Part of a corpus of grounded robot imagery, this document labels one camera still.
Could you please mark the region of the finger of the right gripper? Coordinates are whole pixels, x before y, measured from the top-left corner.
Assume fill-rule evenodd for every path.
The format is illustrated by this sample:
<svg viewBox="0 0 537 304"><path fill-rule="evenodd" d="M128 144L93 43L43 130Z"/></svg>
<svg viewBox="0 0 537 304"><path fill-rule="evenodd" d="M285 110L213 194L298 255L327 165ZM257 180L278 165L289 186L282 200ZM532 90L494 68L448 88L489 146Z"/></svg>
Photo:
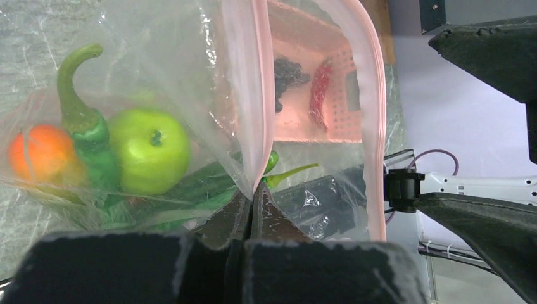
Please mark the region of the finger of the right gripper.
<svg viewBox="0 0 537 304"><path fill-rule="evenodd" d="M442 58L526 107L529 159L536 162L536 17L447 28L429 41Z"/></svg>
<svg viewBox="0 0 537 304"><path fill-rule="evenodd" d="M448 193L414 206L463 239L526 303L536 303L536 207Z"/></svg>

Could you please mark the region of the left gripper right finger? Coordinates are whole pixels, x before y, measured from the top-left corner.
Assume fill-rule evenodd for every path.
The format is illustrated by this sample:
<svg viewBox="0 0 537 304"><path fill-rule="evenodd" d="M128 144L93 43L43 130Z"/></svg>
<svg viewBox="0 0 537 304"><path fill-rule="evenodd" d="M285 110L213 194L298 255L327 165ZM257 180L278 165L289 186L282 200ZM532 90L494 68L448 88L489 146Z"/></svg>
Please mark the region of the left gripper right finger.
<svg viewBox="0 0 537 304"><path fill-rule="evenodd" d="M312 241L261 182L245 243L246 303L426 303L411 254L383 241Z"/></svg>

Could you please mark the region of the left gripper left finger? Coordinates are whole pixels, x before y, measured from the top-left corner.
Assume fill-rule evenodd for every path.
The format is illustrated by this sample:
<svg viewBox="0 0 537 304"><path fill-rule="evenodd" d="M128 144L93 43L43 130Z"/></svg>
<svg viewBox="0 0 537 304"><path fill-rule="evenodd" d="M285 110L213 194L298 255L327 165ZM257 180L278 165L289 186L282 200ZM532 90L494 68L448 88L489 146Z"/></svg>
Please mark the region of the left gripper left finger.
<svg viewBox="0 0 537 304"><path fill-rule="evenodd" d="M239 303L251 201L236 192L192 231L61 232L27 253L2 303Z"/></svg>

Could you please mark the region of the green cucumber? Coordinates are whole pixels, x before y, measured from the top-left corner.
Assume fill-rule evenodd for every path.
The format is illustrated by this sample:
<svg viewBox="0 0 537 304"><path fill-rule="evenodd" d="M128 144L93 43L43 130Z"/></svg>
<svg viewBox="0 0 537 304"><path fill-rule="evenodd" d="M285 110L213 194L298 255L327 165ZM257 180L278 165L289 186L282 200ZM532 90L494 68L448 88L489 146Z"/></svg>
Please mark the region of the green cucumber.
<svg viewBox="0 0 537 304"><path fill-rule="evenodd" d="M212 162L184 177L163 194L155 196L122 196L108 209L104 218L107 229L121 229L141 224L159 212L193 209L196 205L236 190L236 184L219 162Z"/></svg>

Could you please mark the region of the green chili pepper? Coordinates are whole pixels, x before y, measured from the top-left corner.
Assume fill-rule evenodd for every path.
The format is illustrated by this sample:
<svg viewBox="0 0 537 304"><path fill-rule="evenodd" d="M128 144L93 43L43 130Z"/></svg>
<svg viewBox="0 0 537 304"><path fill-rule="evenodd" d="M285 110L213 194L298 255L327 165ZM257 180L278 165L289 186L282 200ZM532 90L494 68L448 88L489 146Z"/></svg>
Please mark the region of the green chili pepper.
<svg viewBox="0 0 537 304"><path fill-rule="evenodd" d="M103 46L90 43L72 51L56 74L61 124L68 132L78 157L84 162L92 187L107 193L118 192L120 169L110 144L108 124L101 112L88 106L77 94L73 77L85 61L97 58Z"/></svg>

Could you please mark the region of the clear zip top bag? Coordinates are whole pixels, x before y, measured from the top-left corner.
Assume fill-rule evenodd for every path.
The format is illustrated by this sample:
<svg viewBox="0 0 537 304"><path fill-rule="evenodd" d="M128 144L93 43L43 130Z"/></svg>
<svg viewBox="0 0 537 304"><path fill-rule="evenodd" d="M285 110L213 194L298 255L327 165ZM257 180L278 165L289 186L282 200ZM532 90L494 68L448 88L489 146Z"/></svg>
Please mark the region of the clear zip top bag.
<svg viewBox="0 0 537 304"><path fill-rule="evenodd" d="M261 182L314 240L385 240L385 89L360 1L2 1L1 277Z"/></svg>

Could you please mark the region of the red tomato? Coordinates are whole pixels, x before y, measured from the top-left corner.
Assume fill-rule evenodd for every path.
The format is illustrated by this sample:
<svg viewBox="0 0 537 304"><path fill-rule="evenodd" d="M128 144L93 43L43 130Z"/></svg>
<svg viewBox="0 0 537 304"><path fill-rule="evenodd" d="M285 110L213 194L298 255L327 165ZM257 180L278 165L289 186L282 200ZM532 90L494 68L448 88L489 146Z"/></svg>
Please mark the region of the red tomato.
<svg viewBox="0 0 537 304"><path fill-rule="evenodd" d="M13 173L25 181L65 186L87 182L70 136L54 125L36 125L28 136L17 134L8 147L8 160Z"/></svg>

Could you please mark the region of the pink plastic basket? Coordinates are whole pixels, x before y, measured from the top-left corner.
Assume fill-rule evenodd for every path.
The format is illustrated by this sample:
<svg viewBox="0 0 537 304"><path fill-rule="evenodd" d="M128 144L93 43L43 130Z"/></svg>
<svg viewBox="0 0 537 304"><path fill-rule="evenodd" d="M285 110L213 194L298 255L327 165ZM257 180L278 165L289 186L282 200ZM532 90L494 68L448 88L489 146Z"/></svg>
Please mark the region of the pink plastic basket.
<svg viewBox="0 0 537 304"><path fill-rule="evenodd" d="M280 142L360 143L357 69L341 29L313 1L268 1Z"/></svg>

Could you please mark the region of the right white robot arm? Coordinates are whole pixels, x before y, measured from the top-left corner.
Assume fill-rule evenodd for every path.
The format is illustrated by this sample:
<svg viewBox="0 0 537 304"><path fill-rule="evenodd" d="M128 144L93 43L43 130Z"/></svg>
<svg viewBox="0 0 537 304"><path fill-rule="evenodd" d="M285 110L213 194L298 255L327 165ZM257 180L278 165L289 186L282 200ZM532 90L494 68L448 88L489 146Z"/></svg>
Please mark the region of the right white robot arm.
<svg viewBox="0 0 537 304"><path fill-rule="evenodd" d="M536 161L536 17L454 26L429 47L526 109L528 155ZM536 177L478 178L391 170L385 195L461 238L525 302L536 302Z"/></svg>

